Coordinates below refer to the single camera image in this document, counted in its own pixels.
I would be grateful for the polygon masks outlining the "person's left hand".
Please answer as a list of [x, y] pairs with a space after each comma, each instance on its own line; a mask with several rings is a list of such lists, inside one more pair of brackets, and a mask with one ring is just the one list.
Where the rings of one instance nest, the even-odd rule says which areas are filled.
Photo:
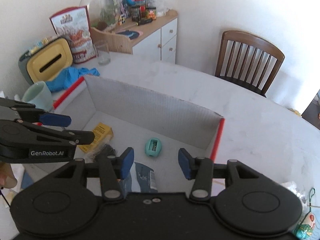
[[0, 185], [5, 189], [12, 189], [17, 185], [11, 165], [2, 161], [0, 163]]

